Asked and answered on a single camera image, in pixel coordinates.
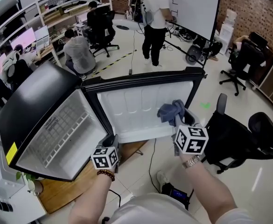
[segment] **table leg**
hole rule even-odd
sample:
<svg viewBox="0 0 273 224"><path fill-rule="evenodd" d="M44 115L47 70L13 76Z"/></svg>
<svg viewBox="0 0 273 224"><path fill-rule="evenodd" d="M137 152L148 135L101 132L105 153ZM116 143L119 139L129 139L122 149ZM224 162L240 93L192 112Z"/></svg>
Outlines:
<svg viewBox="0 0 273 224"><path fill-rule="evenodd" d="M52 53L53 57L54 57L55 60L56 60L56 64L57 64L59 67L62 67L62 65L61 65L61 63L60 63L60 60L58 59L58 56L57 56L57 54L56 54L56 50L55 50L55 49L52 49L52 50L51 50L51 53Z"/></svg>

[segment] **white shoe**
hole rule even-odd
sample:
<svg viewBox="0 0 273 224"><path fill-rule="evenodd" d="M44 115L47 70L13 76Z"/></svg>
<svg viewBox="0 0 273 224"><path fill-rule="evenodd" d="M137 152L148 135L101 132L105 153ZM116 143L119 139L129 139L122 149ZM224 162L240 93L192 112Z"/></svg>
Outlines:
<svg viewBox="0 0 273 224"><path fill-rule="evenodd" d="M162 65L153 66L153 70L162 70Z"/></svg>
<svg viewBox="0 0 273 224"><path fill-rule="evenodd" d="M162 187L164 184L169 183L169 179L165 176L162 171L158 171L156 174L157 181L160 185L160 193L162 192Z"/></svg>
<svg viewBox="0 0 273 224"><path fill-rule="evenodd" d="M152 63L151 59L145 59L145 65L149 65L150 63Z"/></svg>

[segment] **black hair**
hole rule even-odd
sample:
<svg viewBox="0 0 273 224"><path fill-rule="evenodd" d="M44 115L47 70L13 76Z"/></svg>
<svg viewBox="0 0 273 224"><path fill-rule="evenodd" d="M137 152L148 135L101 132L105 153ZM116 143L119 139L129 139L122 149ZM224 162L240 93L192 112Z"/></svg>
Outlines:
<svg viewBox="0 0 273 224"><path fill-rule="evenodd" d="M18 51L20 55L23 53L23 46L21 44L15 46L14 50Z"/></svg>
<svg viewBox="0 0 273 224"><path fill-rule="evenodd" d="M98 4L95 1L91 1L89 3L89 8L96 8L98 6Z"/></svg>
<svg viewBox="0 0 273 224"><path fill-rule="evenodd" d="M65 37L66 38L72 38L75 36L75 33L72 29L68 29L66 32L65 32Z"/></svg>

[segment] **beaded bracelet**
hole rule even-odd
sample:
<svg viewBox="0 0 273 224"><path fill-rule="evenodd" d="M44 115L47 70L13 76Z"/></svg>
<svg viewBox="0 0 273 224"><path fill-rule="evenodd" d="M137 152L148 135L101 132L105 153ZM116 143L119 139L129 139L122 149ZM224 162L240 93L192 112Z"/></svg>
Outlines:
<svg viewBox="0 0 273 224"><path fill-rule="evenodd" d="M105 175L109 176L112 179L112 182L115 180L114 174L109 170L106 170L106 169L100 170L97 172L97 175L99 175L99 174L105 174Z"/></svg>

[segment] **wire rack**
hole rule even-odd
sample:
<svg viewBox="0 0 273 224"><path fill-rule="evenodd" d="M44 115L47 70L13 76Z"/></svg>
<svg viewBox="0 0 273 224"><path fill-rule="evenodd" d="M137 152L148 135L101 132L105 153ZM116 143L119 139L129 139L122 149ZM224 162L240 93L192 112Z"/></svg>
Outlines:
<svg viewBox="0 0 273 224"><path fill-rule="evenodd" d="M45 168L88 116L81 103L69 100L47 120L42 131L29 146Z"/></svg>

